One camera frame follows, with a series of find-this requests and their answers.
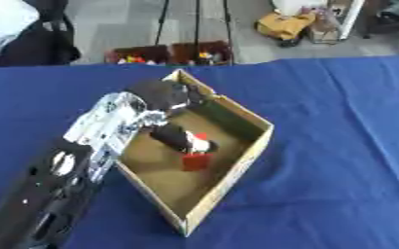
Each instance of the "tripod leg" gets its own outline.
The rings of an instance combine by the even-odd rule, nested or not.
[[[223,0],[224,3],[224,15],[225,15],[225,23],[227,25],[227,33],[229,37],[229,48],[230,48],[230,64],[234,65],[235,64],[235,54],[233,50],[233,34],[232,34],[232,16],[230,14],[230,9],[229,9],[229,1],[228,0]]]
[[[162,15],[159,18],[159,31],[157,32],[156,43],[155,43],[156,46],[159,44],[159,42],[161,40],[163,25],[164,25],[164,22],[166,21],[168,6],[169,6],[169,0],[164,0]]]
[[[195,44],[194,44],[194,62],[200,63],[200,13],[201,13],[201,0],[196,0],[196,20],[195,20]]]

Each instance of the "box flap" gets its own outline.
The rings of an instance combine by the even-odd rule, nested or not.
[[[215,94],[215,91],[207,86],[206,84],[200,82],[199,80],[192,77],[190,74],[186,73],[183,69],[177,69],[170,75],[163,78],[164,81],[175,81],[175,82],[183,82],[187,84],[195,85],[199,88],[199,92],[208,96]]]

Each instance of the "blue cloth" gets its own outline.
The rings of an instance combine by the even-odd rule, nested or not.
[[[172,70],[0,68],[0,198],[103,94]],[[189,238],[112,171],[64,248],[399,249],[399,56],[188,71],[272,121],[269,148]]]

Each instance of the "floor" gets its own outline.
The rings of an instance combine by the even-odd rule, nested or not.
[[[304,41],[291,49],[259,35],[253,23],[272,10],[270,0],[231,0],[237,63],[259,63],[280,58],[387,55],[399,53],[399,34],[377,35],[364,40],[357,32],[334,46]],[[222,0],[202,0],[202,41],[227,40],[222,20]],[[83,52],[77,63],[103,61],[104,52],[114,48],[147,46],[154,43],[163,0],[70,0],[68,15],[76,25],[76,44]],[[162,44],[194,39],[195,1],[170,0]]]

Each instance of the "box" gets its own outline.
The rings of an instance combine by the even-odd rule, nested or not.
[[[207,97],[196,110],[171,121],[206,132],[220,148],[203,171],[182,170],[182,156],[147,132],[137,135],[119,159],[120,171],[184,236],[222,199],[269,144],[273,125],[230,98],[219,95],[183,70],[165,78],[196,85]]]
[[[309,27],[308,36],[315,44],[337,44],[341,38],[340,24],[331,12],[317,15]]]

